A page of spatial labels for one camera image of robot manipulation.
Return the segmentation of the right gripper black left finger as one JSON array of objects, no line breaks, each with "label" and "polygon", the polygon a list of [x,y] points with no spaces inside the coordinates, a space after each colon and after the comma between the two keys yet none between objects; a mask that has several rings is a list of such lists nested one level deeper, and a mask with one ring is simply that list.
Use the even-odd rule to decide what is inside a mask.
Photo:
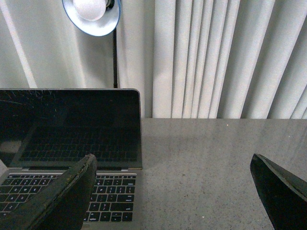
[{"label": "right gripper black left finger", "polygon": [[96,176],[93,154],[83,157],[54,182],[0,220],[2,230],[79,230]]}]

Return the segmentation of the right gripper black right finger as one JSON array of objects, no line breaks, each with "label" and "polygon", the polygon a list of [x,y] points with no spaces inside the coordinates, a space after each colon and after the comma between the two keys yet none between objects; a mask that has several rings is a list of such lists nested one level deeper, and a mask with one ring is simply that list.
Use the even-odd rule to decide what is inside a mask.
[{"label": "right gripper black right finger", "polygon": [[268,158],[254,154],[250,172],[275,230],[307,228],[307,183]]}]

